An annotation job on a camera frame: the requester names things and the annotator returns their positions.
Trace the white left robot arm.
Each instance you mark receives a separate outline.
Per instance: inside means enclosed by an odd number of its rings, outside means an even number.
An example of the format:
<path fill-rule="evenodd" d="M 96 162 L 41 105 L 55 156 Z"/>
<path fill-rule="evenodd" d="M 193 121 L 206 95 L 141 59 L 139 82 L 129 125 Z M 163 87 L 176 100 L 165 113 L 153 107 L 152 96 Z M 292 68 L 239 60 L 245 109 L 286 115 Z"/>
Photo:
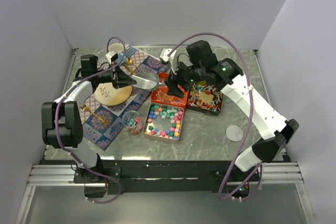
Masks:
<path fill-rule="evenodd" d="M 99 70 L 98 57 L 81 56 L 81 67 L 76 72 L 71 87 L 53 102 L 41 106 L 42 136 L 46 145 L 62 149 L 86 170 L 86 177 L 93 183 L 104 178 L 104 168 L 100 156 L 83 141 L 83 127 L 80 107 L 103 83 L 112 83 L 113 87 L 123 88 L 136 81 L 124 73 L 121 59 L 115 51 L 107 54 L 108 69 Z"/>

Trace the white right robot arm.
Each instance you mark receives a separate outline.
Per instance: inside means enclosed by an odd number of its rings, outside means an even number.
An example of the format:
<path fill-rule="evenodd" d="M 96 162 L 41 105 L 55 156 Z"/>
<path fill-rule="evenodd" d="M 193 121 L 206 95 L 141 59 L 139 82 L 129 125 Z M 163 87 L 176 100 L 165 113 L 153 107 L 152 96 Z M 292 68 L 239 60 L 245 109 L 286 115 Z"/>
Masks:
<path fill-rule="evenodd" d="M 167 49 L 160 56 L 162 63 L 171 65 L 170 75 L 165 79 L 168 94 L 182 97 L 192 83 L 204 81 L 230 98 L 249 118 L 258 130 L 260 139 L 242 151 L 230 168 L 233 180 L 242 181 L 248 170 L 259 163 L 270 163 L 290 142 L 299 128 L 295 119 L 279 114 L 249 84 L 247 73 L 229 58 L 218 60 L 209 43 L 199 40 L 187 46 L 191 65 L 180 62 L 173 49 Z"/>

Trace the silver metal scoop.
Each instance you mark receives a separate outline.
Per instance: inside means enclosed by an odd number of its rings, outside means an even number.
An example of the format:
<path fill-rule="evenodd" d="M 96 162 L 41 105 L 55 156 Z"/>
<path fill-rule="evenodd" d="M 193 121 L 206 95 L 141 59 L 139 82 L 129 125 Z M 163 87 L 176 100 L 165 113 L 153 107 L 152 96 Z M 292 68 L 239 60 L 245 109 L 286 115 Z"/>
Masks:
<path fill-rule="evenodd" d="M 137 82 L 132 86 L 138 89 L 154 91 L 160 86 L 166 86 L 156 73 L 137 73 L 131 74 L 130 77 Z"/>

